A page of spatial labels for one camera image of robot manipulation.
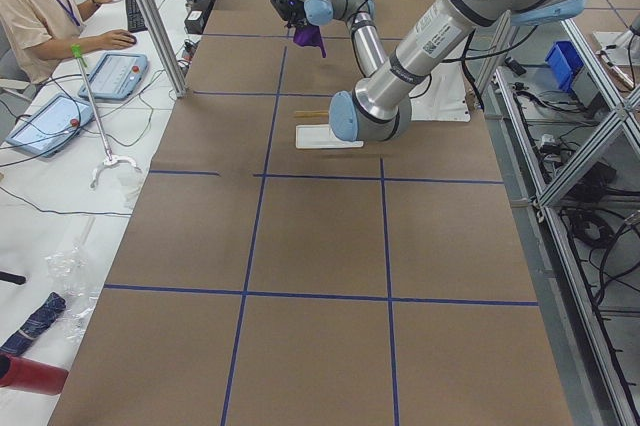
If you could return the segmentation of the operator hand on mouse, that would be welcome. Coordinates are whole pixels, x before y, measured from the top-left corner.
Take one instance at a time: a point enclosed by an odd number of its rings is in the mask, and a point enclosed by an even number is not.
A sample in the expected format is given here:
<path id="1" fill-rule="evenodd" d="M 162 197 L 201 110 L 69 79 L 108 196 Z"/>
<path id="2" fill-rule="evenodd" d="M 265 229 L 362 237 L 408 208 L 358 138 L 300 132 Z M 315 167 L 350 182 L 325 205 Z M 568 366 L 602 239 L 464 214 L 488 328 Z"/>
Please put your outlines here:
<path id="1" fill-rule="evenodd" d="M 111 30 L 101 36 L 103 49 L 123 50 L 134 46 L 137 43 L 136 37 L 126 30 Z"/>

